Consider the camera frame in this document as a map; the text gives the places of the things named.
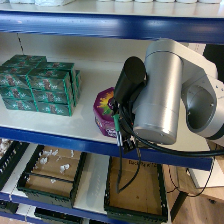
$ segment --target robotic arm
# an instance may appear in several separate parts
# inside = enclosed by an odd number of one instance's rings
[[[138,60],[125,62],[114,90],[121,105],[134,95],[133,132],[153,143],[174,144],[182,98],[190,131],[224,146],[224,85],[216,66],[168,39],[150,44],[144,65]]]

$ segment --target plastic tray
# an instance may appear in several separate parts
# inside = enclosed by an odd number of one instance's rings
[[[19,204],[0,200],[0,211],[15,214]]]
[[[76,216],[54,212],[42,208],[36,208],[34,215],[41,218],[44,222],[52,224],[81,224],[83,220],[82,218]]]
[[[43,152],[44,146],[43,145],[38,145],[37,149],[35,150],[34,154],[32,155],[30,161],[27,163],[25,170],[23,171],[18,184],[17,184],[17,189],[19,191],[23,191],[29,199],[35,200],[35,201],[40,201],[48,204],[53,204],[53,205],[59,205],[67,208],[72,208],[74,205],[76,193],[78,190],[79,186],[79,181],[82,175],[82,170],[85,164],[85,158],[86,158],[86,153],[81,153],[80,160],[78,162],[78,167],[76,170],[76,174],[74,177],[74,180],[67,181],[67,180],[62,180],[62,179],[57,179],[55,177],[50,177],[52,179],[55,179],[57,181],[64,181],[64,182],[69,182],[72,183],[73,187],[72,190],[69,192],[69,197],[62,196],[56,193],[50,193],[46,191],[41,191],[41,190],[36,190],[36,189],[31,189],[27,188],[26,182],[29,179],[32,170],[35,167],[36,162],[38,161],[39,157],[41,156]]]
[[[110,173],[111,173],[111,167],[112,167],[112,159],[113,158],[111,157],[110,162],[109,162],[106,191],[105,191],[105,197],[104,197],[104,209],[107,212],[107,216],[111,219],[118,219],[121,221],[126,221],[126,222],[130,222],[130,223],[138,223],[138,224],[145,224],[145,223],[147,223],[147,224],[153,223],[154,224],[154,223],[167,222],[168,221],[168,209],[167,209],[166,192],[165,192],[165,186],[164,186],[164,180],[163,180],[162,166],[157,164],[157,172],[158,172],[157,189],[155,189],[155,187],[153,185],[153,192],[159,191],[158,194],[159,194],[160,202],[158,202],[158,203],[161,204],[161,213],[162,214],[157,215],[157,214],[151,214],[151,213],[147,213],[147,212],[140,212],[140,211],[134,211],[134,210],[125,209],[125,208],[119,208],[119,207],[110,205],[110,200],[111,200]]]
[[[0,190],[11,176],[29,143],[14,141],[0,160]]]

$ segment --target purple container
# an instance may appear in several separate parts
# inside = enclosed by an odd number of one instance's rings
[[[111,100],[114,97],[114,88],[100,92],[93,105],[93,112],[95,114],[95,121],[103,135],[116,138],[116,131],[114,127],[114,119],[112,116]]]

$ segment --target small white object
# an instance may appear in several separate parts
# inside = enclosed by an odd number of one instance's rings
[[[176,1],[180,3],[187,3],[187,4],[192,4],[197,2],[197,0],[176,0]]]
[[[9,143],[5,142],[5,143],[1,143],[1,150],[2,151],[6,151],[9,148]]]
[[[9,0],[10,3],[34,4],[35,0]]]
[[[47,163],[47,157],[45,157],[45,158],[42,158],[41,160],[40,160],[40,164],[46,164]]]
[[[176,3],[153,2],[153,14],[155,15],[173,15],[174,5]]]
[[[136,2],[153,2],[153,0],[135,0]]]
[[[58,149],[52,152],[52,156],[56,156],[58,154]]]
[[[43,151],[43,155],[47,157],[52,155],[52,149],[50,151]]]
[[[134,2],[132,1],[129,1],[129,2],[115,1],[114,2],[114,10],[116,13],[119,13],[119,14],[132,13],[133,6],[134,6]]]
[[[132,2],[132,0],[115,0],[116,2]]]
[[[69,169],[70,165],[69,164],[65,164],[63,166],[60,166],[60,173],[64,173],[65,170]]]
[[[176,2],[174,6],[174,15],[179,16],[192,16],[195,13],[197,4],[183,4]]]
[[[5,142],[9,142],[10,140],[7,139],[7,138],[2,138],[2,142],[5,143]]]
[[[35,0],[35,5],[38,6],[60,6],[66,5],[74,0]]]
[[[61,156],[59,156],[59,157],[57,158],[56,162],[58,162],[60,159],[61,159]]]
[[[163,2],[163,3],[175,2],[175,0],[156,0],[156,1]]]
[[[134,2],[134,13],[149,15],[152,13],[152,9],[153,9],[153,2],[145,4],[142,4],[142,2],[139,2],[139,0]]]
[[[98,12],[108,13],[114,11],[114,1],[102,2],[98,0],[96,2],[96,9]]]
[[[196,16],[216,16],[219,12],[220,4],[196,4],[195,15]]]
[[[98,0],[99,2],[110,2],[112,0]]]
[[[67,170],[70,167],[70,165],[69,164],[66,164],[66,165],[64,165],[64,167]]]
[[[222,0],[199,0],[199,2],[201,2],[201,3],[208,3],[208,4],[214,4],[214,3],[216,3],[216,4],[219,4],[220,2],[221,2]]]

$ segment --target white package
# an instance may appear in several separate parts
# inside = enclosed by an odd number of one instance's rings
[[[35,0],[9,0],[10,3],[34,4]]]
[[[0,0],[0,3],[7,3],[9,0]]]
[[[35,5],[38,6],[60,6],[66,5],[74,0],[35,0]]]

